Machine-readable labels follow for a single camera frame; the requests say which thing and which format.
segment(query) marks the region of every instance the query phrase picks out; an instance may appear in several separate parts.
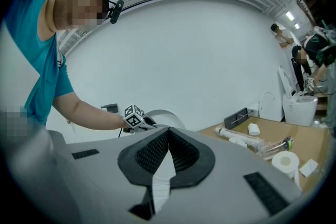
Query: ceiling light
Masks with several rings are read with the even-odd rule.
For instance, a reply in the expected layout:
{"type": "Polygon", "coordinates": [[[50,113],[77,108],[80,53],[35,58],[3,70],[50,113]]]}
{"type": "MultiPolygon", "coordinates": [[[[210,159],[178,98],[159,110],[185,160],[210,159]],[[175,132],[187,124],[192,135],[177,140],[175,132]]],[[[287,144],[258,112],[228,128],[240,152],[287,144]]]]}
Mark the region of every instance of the ceiling light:
{"type": "Polygon", "coordinates": [[[287,12],[287,13],[286,13],[286,16],[287,16],[290,20],[294,20],[294,16],[293,16],[292,13],[287,12]]]}

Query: wooden table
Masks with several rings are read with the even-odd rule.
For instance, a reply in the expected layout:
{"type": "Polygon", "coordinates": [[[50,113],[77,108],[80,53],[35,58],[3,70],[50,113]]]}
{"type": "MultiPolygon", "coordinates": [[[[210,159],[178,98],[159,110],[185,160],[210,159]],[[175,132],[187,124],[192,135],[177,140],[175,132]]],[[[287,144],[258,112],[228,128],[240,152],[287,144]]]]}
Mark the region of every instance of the wooden table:
{"type": "MultiPolygon", "coordinates": [[[[321,179],[321,167],[327,155],[329,131],[328,129],[321,129],[315,127],[304,127],[298,125],[287,124],[284,122],[264,120],[260,118],[249,117],[245,122],[233,128],[234,131],[248,134],[247,126],[250,123],[256,123],[259,126],[259,138],[265,142],[276,142],[284,139],[287,136],[294,137],[292,152],[294,152],[300,159],[299,168],[304,165],[309,159],[316,161],[319,166],[318,170],[311,174],[308,178],[299,173],[300,187],[303,192],[311,190],[321,179]]],[[[223,126],[221,124],[214,125],[207,129],[199,131],[199,133],[216,138],[224,139],[215,132],[215,127],[223,126]]]]}

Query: white soap bar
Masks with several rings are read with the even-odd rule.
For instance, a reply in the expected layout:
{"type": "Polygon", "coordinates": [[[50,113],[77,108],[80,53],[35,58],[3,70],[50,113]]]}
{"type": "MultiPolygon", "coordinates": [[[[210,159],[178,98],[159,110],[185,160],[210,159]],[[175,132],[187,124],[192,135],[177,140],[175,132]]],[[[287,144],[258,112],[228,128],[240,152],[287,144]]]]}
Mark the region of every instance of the white soap bar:
{"type": "Polygon", "coordinates": [[[243,146],[243,147],[245,147],[245,148],[247,148],[247,144],[245,144],[240,138],[238,138],[238,137],[231,137],[230,139],[229,139],[229,141],[230,142],[232,142],[232,143],[235,143],[235,144],[238,144],[238,145],[240,145],[240,146],[243,146]]]}
{"type": "Polygon", "coordinates": [[[255,123],[250,123],[248,125],[248,134],[249,135],[258,135],[260,134],[260,130],[257,124],[255,123]]]}
{"type": "Polygon", "coordinates": [[[310,159],[306,162],[300,169],[300,173],[304,175],[304,177],[310,176],[318,167],[318,163],[315,162],[313,159],[310,159]]]}

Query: black and white marker cube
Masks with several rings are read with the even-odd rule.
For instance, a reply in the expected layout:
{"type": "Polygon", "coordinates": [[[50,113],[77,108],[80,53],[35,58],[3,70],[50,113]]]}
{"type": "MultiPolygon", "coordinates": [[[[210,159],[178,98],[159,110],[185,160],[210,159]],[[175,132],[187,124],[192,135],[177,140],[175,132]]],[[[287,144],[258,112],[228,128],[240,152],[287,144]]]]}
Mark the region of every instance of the black and white marker cube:
{"type": "Polygon", "coordinates": [[[134,104],[125,108],[124,121],[126,121],[131,128],[135,128],[138,125],[141,125],[143,121],[141,110],[134,104]]]}

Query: blue t-shirt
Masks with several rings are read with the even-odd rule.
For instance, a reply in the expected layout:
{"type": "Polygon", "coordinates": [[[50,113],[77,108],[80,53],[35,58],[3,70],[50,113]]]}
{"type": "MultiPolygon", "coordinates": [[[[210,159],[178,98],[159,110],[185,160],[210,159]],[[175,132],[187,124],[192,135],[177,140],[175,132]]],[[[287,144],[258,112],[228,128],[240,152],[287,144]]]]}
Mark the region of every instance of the blue t-shirt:
{"type": "Polygon", "coordinates": [[[65,57],[57,63],[56,35],[47,41],[37,36],[37,20],[46,0],[13,0],[4,21],[17,47],[40,74],[25,109],[27,116],[46,124],[55,97],[73,92],[65,57]]]}

